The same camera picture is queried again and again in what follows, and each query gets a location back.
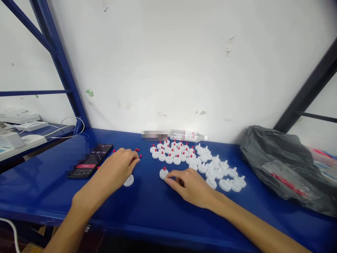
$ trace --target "bottle label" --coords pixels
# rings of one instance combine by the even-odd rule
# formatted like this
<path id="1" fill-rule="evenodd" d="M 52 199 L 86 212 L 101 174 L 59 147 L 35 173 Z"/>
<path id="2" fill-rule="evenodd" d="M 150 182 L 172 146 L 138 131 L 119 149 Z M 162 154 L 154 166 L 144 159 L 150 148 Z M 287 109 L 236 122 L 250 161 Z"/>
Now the bottle label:
<path id="1" fill-rule="evenodd" d="M 185 132 L 183 141 L 196 142 L 197 133 L 196 132 Z"/>

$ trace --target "blue metal frame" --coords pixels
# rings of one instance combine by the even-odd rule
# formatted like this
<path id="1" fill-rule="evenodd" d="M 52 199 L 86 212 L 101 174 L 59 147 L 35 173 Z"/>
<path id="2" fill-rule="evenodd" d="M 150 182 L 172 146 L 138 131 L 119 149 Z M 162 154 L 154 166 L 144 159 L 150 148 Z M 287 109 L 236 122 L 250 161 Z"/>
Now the blue metal frame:
<path id="1" fill-rule="evenodd" d="M 61 79 L 64 90 L 50 91 L 3 91 L 3 96 L 24 96 L 40 94 L 60 94 L 65 93 L 76 117 L 83 120 L 85 127 L 89 128 L 89 120 L 86 116 L 80 94 L 78 93 L 74 77 L 72 75 L 67 57 L 65 55 L 59 34 L 57 32 L 52 14 L 46 0 L 30 0 L 42 33 L 34 26 L 23 11 L 13 0 L 2 0 L 2 2 L 13 12 L 13 14 L 23 23 L 23 25 L 37 38 L 37 40 L 50 52 L 55 67 Z M 82 122 L 77 121 L 74 134 L 82 130 Z"/>

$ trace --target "blue shelf surface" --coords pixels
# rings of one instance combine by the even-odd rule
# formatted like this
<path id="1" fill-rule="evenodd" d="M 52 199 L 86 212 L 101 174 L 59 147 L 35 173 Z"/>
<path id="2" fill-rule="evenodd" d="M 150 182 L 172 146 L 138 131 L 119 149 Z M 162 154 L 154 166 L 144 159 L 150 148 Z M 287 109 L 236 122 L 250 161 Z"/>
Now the blue shelf surface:
<path id="1" fill-rule="evenodd" d="M 72 170 L 97 143 L 113 144 L 116 150 L 139 148 L 143 157 L 132 173 L 132 186 L 122 186 L 94 214 L 90 220 L 93 229 L 204 251 L 259 252 L 228 221 L 185 202 L 159 178 L 163 166 L 169 171 L 184 170 L 188 167 L 186 163 L 176 166 L 153 159 L 150 148 L 158 142 L 147 142 L 140 134 L 128 132 L 87 129 L 2 173 L 0 216 L 59 226 L 69 211 L 72 197 L 89 180 L 68 179 L 66 171 Z M 229 161 L 231 168 L 238 168 L 240 176 L 246 176 L 247 186 L 240 193 L 225 193 L 219 186 L 216 190 L 309 250 L 336 250 L 336 219 L 278 197 L 242 160 L 238 145 L 215 142 L 201 145 L 208 145 L 213 155 L 219 154 L 222 161 Z"/>

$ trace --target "plastic water bottle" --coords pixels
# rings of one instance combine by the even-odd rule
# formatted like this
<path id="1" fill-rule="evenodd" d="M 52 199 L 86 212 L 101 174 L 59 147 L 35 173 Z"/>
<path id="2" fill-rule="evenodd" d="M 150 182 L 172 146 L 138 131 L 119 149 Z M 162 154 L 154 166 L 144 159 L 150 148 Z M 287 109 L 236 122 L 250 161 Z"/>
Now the plastic water bottle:
<path id="1" fill-rule="evenodd" d="M 172 140 L 178 140 L 178 141 L 182 140 L 182 141 L 188 141 L 188 142 L 200 142 L 200 141 L 207 140 L 206 135 L 201 135 L 198 132 L 188 132 L 188 131 L 177 130 L 177 129 L 172 129 L 168 135 Z"/>

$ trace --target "white wall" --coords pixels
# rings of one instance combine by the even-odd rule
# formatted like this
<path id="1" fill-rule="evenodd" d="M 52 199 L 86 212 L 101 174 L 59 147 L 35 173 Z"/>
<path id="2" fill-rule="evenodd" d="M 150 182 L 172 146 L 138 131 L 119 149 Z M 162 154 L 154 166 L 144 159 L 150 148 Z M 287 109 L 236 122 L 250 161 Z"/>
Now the white wall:
<path id="1" fill-rule="evenodd" d="M 49 0 L 49 7 L 92 127 L 196 130 L 217 142 L 237 142 L 252 124 L 272 128 L 337 36 L 333 0 Z"/>
<path id="2" fill-rule="evenodd" d="M 39 25 L 29 1 L 16 0 L 37 28 Z M 0 90 L 63 90 L 49 52 L 0 1 Z M 0 97 L 0 108 L 22 107 L 38 113 L 42 120 L 60 123 L 74 116 L 65 94 Z M 65 124 L 74 124 L 68 120 Z"/>
<path id="3" fill-rule="evenodd" d="M 337 74 L 327 83 L 306 110 L 307 113 L 337 118 Z M 337 155 L 337 124 L 300 117 L 288 132 L 296 134 L 304 145 Z"/>

